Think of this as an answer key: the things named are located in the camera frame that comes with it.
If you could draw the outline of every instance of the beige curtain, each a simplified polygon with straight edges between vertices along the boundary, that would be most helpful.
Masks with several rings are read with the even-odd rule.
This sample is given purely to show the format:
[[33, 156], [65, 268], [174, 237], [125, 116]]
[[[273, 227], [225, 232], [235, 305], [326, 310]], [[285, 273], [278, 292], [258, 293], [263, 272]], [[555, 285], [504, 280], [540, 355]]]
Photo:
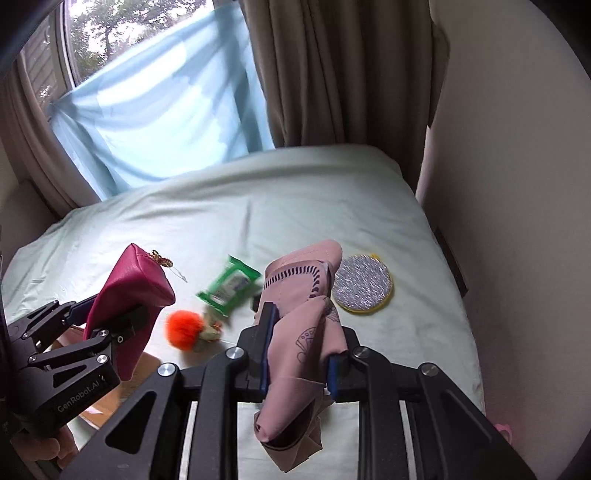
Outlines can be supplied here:
[[31, 179], [60, 217], [99, 201], [41, 111], [22, 53], [0, 83], [0, 137], [17, 177]]
[[374, 145], [415, 189], [431, 97], [428, 1], [241, 4], [275, 145]]

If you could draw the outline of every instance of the wall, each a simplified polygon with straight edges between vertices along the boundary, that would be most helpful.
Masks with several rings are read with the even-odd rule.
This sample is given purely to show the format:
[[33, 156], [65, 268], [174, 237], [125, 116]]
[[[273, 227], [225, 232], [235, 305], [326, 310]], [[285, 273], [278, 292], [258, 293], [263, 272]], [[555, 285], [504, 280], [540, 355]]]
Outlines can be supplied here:
[[465, 276], [487, 414], [540, 480], [591, 429], [591, 80], [528, 0], [434, 0], [450, 62], [418, 197]]
[[12, 171], [10, 163], [8, 162], [8, 157], [4, 151], [4, 146], [0, 141], [0, 209], [17, 187], [17, 178]]

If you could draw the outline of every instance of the window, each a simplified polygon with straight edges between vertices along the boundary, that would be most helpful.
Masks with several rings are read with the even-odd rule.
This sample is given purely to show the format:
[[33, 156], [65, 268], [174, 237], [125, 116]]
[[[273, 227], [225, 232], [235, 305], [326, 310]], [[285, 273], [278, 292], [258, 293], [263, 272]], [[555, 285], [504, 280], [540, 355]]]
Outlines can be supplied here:
[[143, 40], [223, 0], [64, 0], [24, 48], [42, 110]]
[[213, 0], [66, 0], [65, 28], [76, 83], [133, 45], [192, 16]]

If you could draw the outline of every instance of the pink object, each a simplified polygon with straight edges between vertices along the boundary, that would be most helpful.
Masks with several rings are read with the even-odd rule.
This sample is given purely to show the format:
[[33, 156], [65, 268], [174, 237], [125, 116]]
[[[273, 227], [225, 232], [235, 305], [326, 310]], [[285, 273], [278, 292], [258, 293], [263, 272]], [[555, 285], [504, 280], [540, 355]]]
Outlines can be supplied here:
[[84, 340], [92, 330], [109, 327], [109, 320], [139, 305], [148, 309], [148, 323], [117, 350], [117, 373], [130, 380], [144, 351], [160, 311], [175, 302], [174, 291], [162, 267], [135, 244], [128, 246], [117, 260], [105, 286], [96, 296], [86, 321]]
[[277, 305], [280, 320], [267, 352], [269, 390], [254, 428], [284, 472], [322, 449], [317, 416], [332, 403], [324, 396], [327, 359], [347, 349], [330, 300], [342, 255], [337, 242], [326, 240], [281, 257], [265, 270], [255, 323], [266, 301]]

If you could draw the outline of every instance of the silver round scrubber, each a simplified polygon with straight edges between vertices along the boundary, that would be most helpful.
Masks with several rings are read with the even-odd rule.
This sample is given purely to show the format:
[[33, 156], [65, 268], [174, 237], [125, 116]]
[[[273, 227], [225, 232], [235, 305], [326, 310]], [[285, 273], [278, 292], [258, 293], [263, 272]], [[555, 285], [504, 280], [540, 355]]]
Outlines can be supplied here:
[[352, 313], [371, 313], [384, 306], [394, 291], [394, 282], [378, 257], [353, 255], [345, 258], [332, 293], [335, 302]]

